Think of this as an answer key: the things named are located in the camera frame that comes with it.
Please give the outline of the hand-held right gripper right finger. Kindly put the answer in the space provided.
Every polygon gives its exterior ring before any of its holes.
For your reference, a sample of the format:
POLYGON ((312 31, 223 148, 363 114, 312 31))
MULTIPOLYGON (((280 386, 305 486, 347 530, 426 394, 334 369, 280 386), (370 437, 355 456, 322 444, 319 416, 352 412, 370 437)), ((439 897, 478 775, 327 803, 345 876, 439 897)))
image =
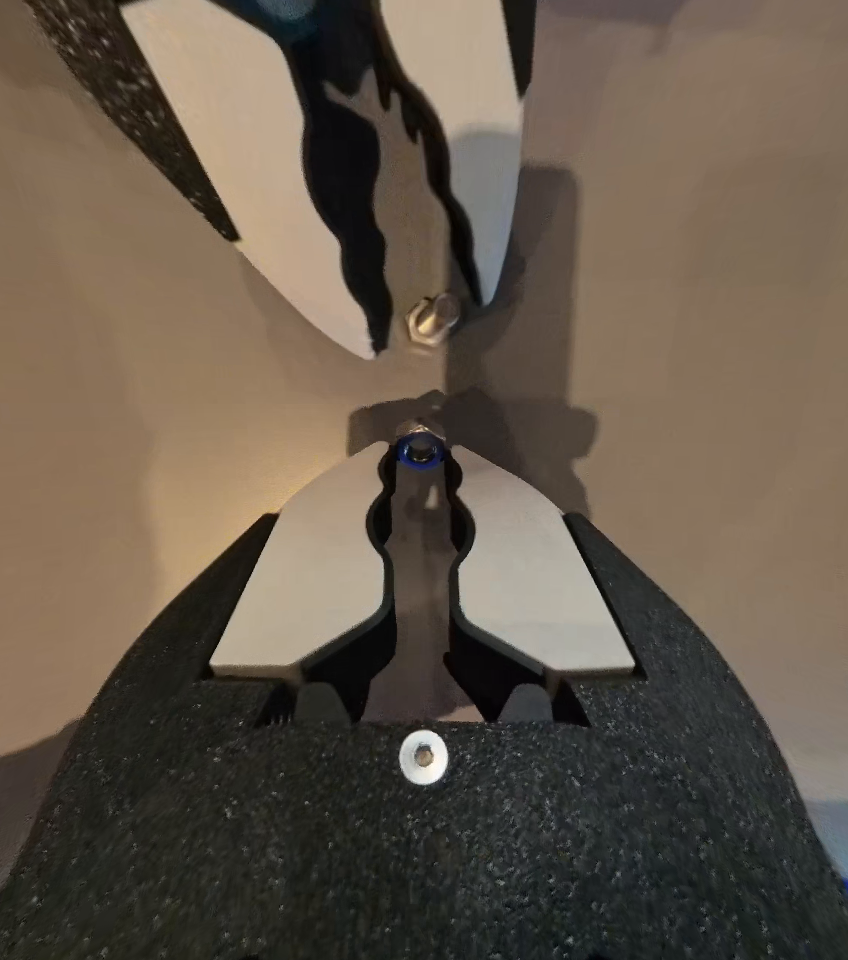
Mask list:
POLYGON ((539 678, 634 673, 622 629, 561 510, 464 446, 452 457, 464 526, 450 583, 454 625, 539 678))

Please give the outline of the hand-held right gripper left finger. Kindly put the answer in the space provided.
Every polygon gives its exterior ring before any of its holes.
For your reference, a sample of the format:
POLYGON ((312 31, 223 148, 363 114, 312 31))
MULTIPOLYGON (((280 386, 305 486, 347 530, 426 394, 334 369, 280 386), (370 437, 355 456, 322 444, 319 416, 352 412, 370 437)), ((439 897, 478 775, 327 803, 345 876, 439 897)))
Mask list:
POLYGON ((214 678, 335 679, 343 669, 369 682, 390 663, 392 569, 373 526, 390 452, 373 442, 286 501, 211 655, 214 678))

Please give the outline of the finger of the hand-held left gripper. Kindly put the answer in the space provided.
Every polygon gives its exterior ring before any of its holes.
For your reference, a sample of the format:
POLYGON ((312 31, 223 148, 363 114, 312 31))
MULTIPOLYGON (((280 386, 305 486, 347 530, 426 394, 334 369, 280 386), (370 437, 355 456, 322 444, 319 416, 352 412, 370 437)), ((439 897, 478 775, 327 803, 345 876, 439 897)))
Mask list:
POLYGON ((497 293, 522 166, 527 45, 510 24, 527 7, 497 1, 372 2, 384 77, 444 212, 452 257, 476 306, 497 293))
POLYGON ((222 201, 237 247, 313 327, 373 359, 393 313, 374 210, 381 146, 353 100, 373 66, 359 2, 284 43, 253 2, 123 2, 122 18, 222 201))

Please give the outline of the silver hex nut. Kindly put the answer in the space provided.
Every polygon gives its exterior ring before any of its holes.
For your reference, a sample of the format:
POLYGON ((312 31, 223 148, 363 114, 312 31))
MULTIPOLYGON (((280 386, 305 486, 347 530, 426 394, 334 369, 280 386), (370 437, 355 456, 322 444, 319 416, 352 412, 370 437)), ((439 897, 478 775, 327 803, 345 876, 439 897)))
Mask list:
POLYGON ((399 465, 418 473, 432 472, 445 460, 446 436, 435 422, 412 418, 398 427, 394 450, 399 465))

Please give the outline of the silver hex bolt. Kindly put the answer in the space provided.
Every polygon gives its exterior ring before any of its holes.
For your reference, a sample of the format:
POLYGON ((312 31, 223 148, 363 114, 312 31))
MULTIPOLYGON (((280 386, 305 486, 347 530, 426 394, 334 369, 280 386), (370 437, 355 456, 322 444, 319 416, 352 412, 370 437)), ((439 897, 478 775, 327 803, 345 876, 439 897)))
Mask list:
POLYGON ((456 294, 424 297, 406 313, 408 340, 422 349, 436 349, 450 338, 462 315, 462 302, 456 294))

